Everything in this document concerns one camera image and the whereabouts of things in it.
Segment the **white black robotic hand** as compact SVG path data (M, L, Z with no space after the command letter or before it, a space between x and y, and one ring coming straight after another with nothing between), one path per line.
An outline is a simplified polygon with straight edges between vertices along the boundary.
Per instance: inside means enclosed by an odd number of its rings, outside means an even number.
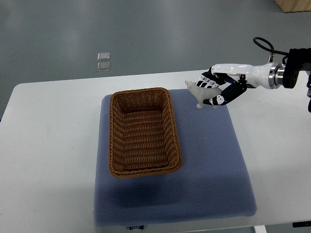
M248 88L262 86L266 89L277 89L280 86L277 72L283 68L284 66L278 63L267 63L261 66L216 64L201 74L196 85L211 89L229 84L220 94L203 100L203 104L222 106L235 100Z

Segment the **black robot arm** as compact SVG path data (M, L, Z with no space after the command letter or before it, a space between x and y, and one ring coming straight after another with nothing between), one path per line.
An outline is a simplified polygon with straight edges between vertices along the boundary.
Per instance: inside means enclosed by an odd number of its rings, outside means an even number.
M277 84L285 88L293 89L296 85L299 72L305 71L308 74L306 87L308 88L307 97L311 98L311 49L290 49L283 53L282 59L283 73L280 68L277 70Z

